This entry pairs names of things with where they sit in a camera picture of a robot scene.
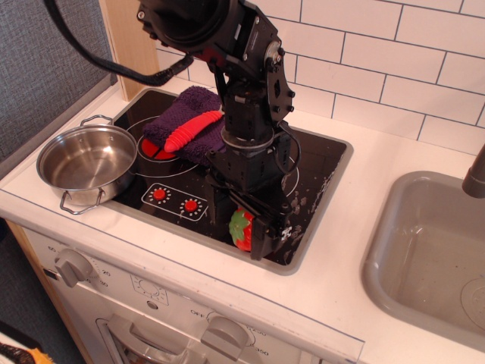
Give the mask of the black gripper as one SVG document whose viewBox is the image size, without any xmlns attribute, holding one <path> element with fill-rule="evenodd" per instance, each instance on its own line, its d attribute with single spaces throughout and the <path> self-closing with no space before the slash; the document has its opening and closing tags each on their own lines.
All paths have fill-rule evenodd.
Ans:
<svg viewBox="0 0 485 364">
<path fill-rule="evenodd" d="M 291 130 L 267 130 L 258 139 L 221 131 L 223 151 L 210 151 L 207 197 L 212 224 L 228 224 L 242 208 L 253 215 L 252 260 L 278 251 L 290 237 L 283 179 L 296 169 L 301 146 Z"/>
</svg>

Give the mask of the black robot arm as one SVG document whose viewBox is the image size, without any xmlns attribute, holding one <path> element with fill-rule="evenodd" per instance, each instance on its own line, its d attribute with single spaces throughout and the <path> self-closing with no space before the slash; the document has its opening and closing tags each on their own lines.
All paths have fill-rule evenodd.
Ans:
<svg viewBox="0 0 485 364">
<path fill-rule="evenodd" d="M 206 155 L 209 214 L 218 223 L 238 208 L 250 213 L 250 254 L 262 259 L 286 239 L 292 209 L 282 182 L 301 158 L 285 120 L 295 94 L 276 27 L 248 1 L 143 1 L 137 17 L 153 39 L 214 74 L 225 149 Z"/>
</svg>

